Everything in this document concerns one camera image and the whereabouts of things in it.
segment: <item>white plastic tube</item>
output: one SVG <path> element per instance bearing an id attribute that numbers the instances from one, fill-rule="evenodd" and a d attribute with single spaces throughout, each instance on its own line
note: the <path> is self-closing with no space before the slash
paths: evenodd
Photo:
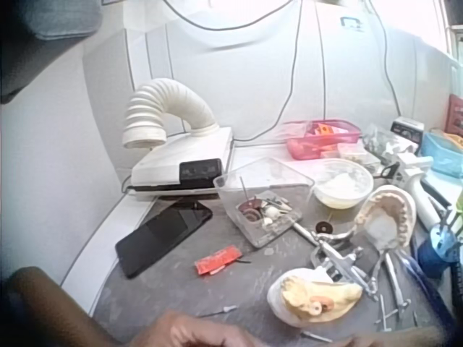
<path id="1" fill-rule="evenodd" d="M 166 143 L 163 115 L 170 113 L 185 120 L 193 136 L 218 129 L 208 104 L 182 83 L 159 78 L 135 91 L 126 111 L 122 143 L 126 148 L 156 147 Z"/>

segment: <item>black smartphone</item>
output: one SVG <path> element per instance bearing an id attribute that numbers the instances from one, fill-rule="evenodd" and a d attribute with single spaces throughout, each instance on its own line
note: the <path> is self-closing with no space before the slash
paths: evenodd
<path id="1" fill-rule="evenodd" d="M 211 219 L 212 211 L 191 198 L 183 198 L 116 244 L 122 271 L 134 278 Z"/>

